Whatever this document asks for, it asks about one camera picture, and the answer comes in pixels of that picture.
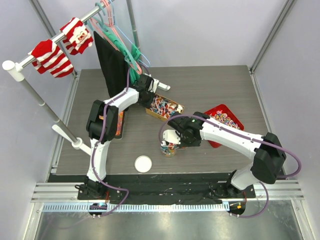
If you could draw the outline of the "red tin of swirl lollipops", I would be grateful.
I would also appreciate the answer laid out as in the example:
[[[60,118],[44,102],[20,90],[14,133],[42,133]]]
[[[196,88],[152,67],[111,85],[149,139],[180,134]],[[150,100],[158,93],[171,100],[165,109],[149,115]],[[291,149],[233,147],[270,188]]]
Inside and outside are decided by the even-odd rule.
[[[205,114],[229,127],[242,131],[245,129],[244,125],[225,104],[217,105],[210,110],[207,110]]]

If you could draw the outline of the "gold tin of ball lollipops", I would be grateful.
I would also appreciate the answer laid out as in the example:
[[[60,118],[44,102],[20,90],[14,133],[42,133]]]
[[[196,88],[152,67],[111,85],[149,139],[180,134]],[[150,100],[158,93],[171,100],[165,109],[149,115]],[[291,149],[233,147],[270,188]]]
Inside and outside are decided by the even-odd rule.
[[[184,106],[168,99],[162,95],[156,94],[149,108],[145,111],[148,115],[165,122],[173,116],[174,113],[182,114]]]

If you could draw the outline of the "white jar lid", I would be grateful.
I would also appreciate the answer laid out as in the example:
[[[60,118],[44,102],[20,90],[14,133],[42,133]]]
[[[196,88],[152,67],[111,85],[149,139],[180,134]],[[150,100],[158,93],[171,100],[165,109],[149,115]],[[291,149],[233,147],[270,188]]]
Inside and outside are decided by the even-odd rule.
[[[134,167],[139,173],[147,173],[152,168],[152,160],[146,155],[141,155],[136,158]]]

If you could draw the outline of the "gold tin of gummy candies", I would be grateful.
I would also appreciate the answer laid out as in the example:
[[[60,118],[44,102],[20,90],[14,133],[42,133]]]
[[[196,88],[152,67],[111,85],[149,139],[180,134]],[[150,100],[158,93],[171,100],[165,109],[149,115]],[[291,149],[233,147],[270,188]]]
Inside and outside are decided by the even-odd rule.
[[[123,137],[124,120],[125,120],[124,118],[125,118],[125,112],[122,111],[118,114],[117,129],[114,136],[115,139],[121,139]]]

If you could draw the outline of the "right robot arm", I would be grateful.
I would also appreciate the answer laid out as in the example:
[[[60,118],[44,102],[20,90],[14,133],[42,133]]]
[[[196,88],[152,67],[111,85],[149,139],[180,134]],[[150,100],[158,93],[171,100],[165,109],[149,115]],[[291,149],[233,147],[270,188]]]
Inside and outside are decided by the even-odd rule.
[[[225,125],[213,117],[196,111],[192,115],[176,112],[167,123],[162,139],[179,148],[198,147],[202,141],[219,143],[250,159],[250,164],[231,173],[226,193],[233,198],[258,182],[274,184],[286,160],[278,137],[245,132]]]

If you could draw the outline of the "clear plastic jar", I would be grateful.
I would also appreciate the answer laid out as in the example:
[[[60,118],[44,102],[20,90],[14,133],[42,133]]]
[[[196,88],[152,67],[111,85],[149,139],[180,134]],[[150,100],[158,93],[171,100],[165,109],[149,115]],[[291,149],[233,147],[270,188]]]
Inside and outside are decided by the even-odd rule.
[[[173,143],[161,143],[160,150],[166,157],[173,157],[176,154],[178,146]]]

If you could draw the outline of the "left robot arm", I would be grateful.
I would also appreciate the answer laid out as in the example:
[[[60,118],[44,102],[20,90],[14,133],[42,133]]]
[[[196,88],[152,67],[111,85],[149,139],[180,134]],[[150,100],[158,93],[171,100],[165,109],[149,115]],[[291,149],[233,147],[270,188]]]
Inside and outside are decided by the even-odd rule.
[[[107,155],[116,136],[119,113],[134,104],[150,107],[158,84],[159,81],[148,74],[142,74],[135,84],[127,78],[126,87],[120,93],[110,99],[93,102],[86,124],[91,145],[90,164],[81,185],[86,196],[100,200],[107,193],[108,187],[103,180],[107,176]]]

